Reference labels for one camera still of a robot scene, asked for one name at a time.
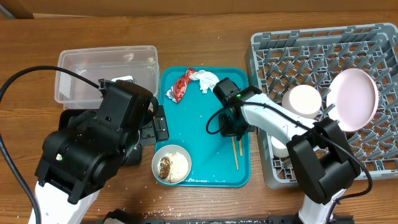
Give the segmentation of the grey bowl with rice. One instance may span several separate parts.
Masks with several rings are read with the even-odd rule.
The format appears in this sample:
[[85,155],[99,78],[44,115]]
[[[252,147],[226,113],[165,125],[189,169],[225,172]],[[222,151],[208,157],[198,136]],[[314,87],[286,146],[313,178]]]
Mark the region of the grey bowl with rice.
[[157,150],[152,158],[152,172],[158,182],[176,185],[183,182],[192,168],[189,153],[181,146],[167,145]]

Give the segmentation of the red foil wrapper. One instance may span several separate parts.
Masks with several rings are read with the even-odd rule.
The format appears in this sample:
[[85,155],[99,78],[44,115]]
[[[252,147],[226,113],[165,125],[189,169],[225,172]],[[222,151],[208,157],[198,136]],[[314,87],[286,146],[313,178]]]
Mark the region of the red foil wrapper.
[[191,81],[190,75],[193,75],[194,73],[195,70],[191,67],[188,67],[185,74],[177,79],[177,81],[170,87],[165,95],[173,102],[180,103],[187,90],[187,86]]

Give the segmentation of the white napkin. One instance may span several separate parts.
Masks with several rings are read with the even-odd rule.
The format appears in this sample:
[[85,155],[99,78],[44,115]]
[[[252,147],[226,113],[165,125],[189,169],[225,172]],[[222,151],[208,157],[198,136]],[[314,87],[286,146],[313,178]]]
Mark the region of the white napkin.
[[220,79],[212,72],[206,70],[199,70],[194,72],[189,78],[193,81],[199,81],[200,90],[203,94],[207,94],[208,90],[213,91]]

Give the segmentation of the cream white cup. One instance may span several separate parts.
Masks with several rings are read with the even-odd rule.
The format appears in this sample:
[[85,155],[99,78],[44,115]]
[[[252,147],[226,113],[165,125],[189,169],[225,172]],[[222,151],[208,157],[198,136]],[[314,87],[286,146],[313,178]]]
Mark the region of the cream white cup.
[[288,157],[289,152],[287,150],[287,147],[285,144],[280,142],[278,139],[276,139],[274,136],[271,137],[271,146],[272,146],[272,151],[273,155],[276,157]]

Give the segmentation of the pink white bowl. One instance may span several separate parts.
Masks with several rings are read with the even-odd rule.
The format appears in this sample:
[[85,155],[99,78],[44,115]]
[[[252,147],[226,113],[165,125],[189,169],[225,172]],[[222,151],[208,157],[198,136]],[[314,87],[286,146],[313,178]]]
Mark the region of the pink white bowl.
[[320,93],[310,85],[298,85],[287,91],[282,107],[288,111],[315,121],[322,105]]

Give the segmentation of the white round plate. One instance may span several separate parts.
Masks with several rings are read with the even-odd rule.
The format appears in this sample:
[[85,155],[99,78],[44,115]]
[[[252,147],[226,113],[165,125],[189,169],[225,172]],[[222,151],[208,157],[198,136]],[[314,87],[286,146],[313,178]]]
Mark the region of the white round plate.
[[339,73],[329,86],[326,105],[329,118],[341,130],[353,132],[367,125],[376,114],[379,91],[376,82],[363,70],[350,68]]

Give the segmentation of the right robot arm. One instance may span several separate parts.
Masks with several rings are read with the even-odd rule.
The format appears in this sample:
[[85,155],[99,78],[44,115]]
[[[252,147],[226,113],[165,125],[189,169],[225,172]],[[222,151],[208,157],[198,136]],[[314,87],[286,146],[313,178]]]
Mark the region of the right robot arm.
[[229,78],[213,93],[223,105],[213,114],[223,137],[240,140],[255,126],[286,145],[294,174],[305,197],[289,223],[352,223],[334,217],[342,200],[368,194],[373,179],[353,154],[345,133],[330,118],[304,118],[273,102],[260,89],[240,89]]

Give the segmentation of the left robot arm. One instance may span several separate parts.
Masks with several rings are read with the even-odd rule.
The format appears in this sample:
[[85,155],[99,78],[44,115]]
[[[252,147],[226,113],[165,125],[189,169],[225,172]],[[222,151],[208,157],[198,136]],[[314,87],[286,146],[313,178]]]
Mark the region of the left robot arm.
[[169,138],[164,107],[128,80],[99,80],[98,109],[65,110],[43,143],[35,175],[40,218],[30,223],[80,223],[120,167],[140,163],[142,148]]

